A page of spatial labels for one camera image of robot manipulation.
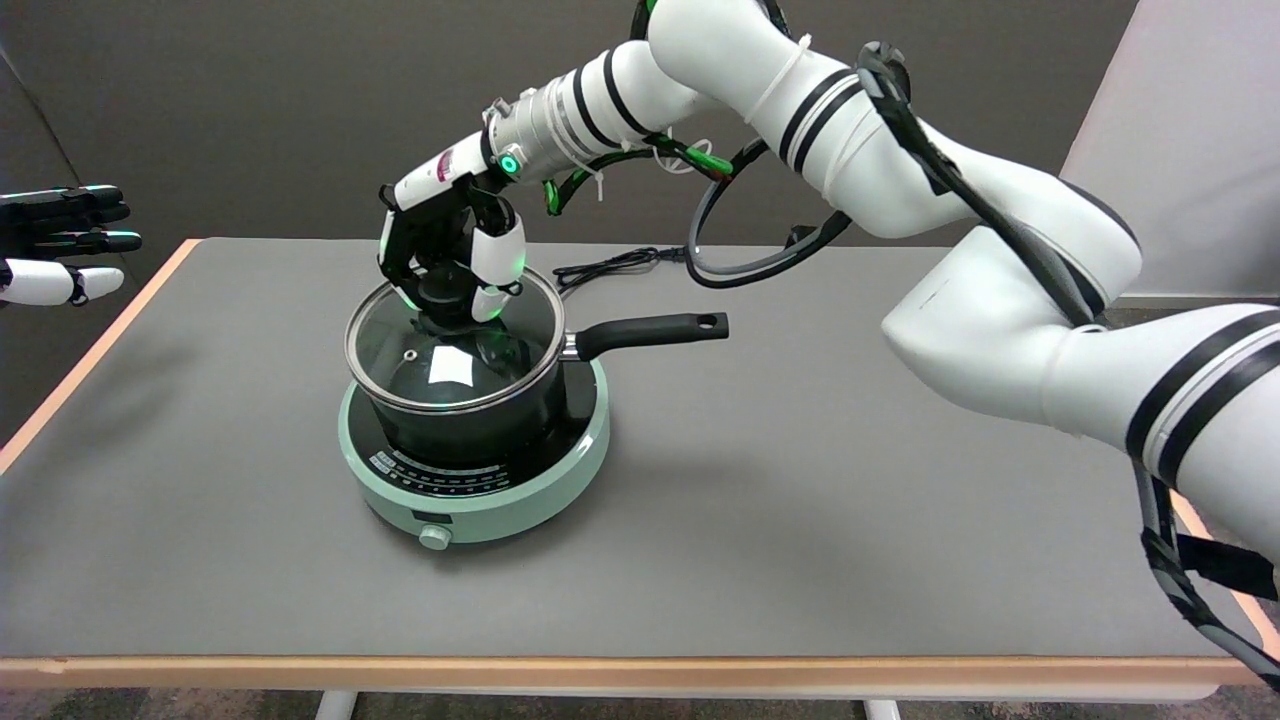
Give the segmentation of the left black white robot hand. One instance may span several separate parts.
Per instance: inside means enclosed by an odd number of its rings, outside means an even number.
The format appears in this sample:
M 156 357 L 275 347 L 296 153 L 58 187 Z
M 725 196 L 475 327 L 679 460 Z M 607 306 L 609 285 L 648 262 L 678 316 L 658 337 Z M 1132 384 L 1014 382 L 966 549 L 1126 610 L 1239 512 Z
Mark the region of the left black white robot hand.
M 54 187 L 1 196 L 3 306 L 79 307 L 118 291 L 125 272 L 68 258 L 133 252 L 142 238 L 109 225 L 131 215 L 114 184 Z

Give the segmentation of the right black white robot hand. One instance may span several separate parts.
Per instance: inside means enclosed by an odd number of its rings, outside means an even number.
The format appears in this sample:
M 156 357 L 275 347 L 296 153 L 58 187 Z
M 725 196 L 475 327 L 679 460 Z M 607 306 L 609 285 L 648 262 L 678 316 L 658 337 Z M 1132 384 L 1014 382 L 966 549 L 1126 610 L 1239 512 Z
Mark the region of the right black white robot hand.
M 378 266 L 430 325 L 462 331 L 494 322 L 521 295 L 526 228 L 500 196 L 508 181 L 486 132 L 477 131 L 380 187 L 387 215 Z

